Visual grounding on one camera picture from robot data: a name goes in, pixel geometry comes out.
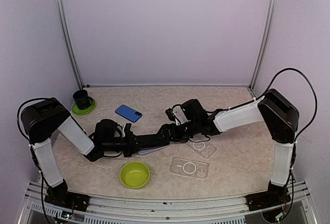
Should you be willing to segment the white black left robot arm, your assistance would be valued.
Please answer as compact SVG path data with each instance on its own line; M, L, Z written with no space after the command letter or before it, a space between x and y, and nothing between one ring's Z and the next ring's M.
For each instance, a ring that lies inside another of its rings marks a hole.
M34 163L47 185L45 201L58 206L75 204L78 198L88 200L89 197L68 190L53 154L54 133L60 133L90 162L106 157L106 152L130 157L142 149L169 144L160 132L136 136L131 132L130 124L121 127L111 119L101 120L94 132L87 135L56 98L35 98L24 102L17 111L16 121L19 131L29 142Z

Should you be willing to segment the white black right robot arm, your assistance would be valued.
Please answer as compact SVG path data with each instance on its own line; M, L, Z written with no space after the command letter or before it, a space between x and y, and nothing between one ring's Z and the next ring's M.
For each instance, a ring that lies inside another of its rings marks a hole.
M275 145L272 175L267 191L250 194L247 200L258 205L275 205L285 198L295 160L299 112L282 94L270 89L254 100L213 112L206 111L197 99L191 99L179 107L186 122L178 119L172 109L167 109L166 114L172 123L162 125L157 133L167 142L185 141L196 134L218 135L264 122Z

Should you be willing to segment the black smartphone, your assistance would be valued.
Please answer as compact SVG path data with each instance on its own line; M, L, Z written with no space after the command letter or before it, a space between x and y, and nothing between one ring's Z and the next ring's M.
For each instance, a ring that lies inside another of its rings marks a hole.
M141 148L141 149L156 148L156 147L161 147L161 146L165 146L165 145L168 145L168 144L170 144L170 142L164 142L164 143L160 143L160 144L157 144L157 145L151 145L149 147L145 147L145 148Z

